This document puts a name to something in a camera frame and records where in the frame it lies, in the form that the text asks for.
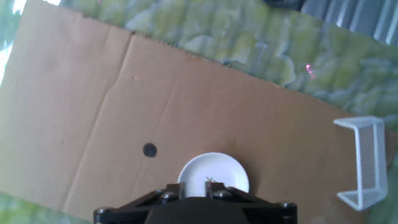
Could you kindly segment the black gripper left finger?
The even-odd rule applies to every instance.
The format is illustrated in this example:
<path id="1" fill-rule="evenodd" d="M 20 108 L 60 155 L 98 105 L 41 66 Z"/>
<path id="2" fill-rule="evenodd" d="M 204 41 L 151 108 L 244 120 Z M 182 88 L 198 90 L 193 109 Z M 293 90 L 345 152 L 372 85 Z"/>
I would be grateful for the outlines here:
<path id="1" fill-rule="evenodd" d="M 165 189 L 166 199 L 185 199 L 186 198 L 186 183 L 179 182 L 175 184 L 167 184 Z"/>

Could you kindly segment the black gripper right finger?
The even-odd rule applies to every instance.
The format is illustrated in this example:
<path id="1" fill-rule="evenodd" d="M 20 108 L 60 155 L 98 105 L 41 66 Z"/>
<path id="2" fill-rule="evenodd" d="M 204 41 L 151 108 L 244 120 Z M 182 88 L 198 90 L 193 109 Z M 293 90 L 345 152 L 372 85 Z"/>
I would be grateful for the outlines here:
<path id="1" fill-rule="evenodd" d="M 224 190 L 224 183 L 221 182 L 205 182 L 205 197 L 213 198 L 213 194 L 217 191 Z"/>

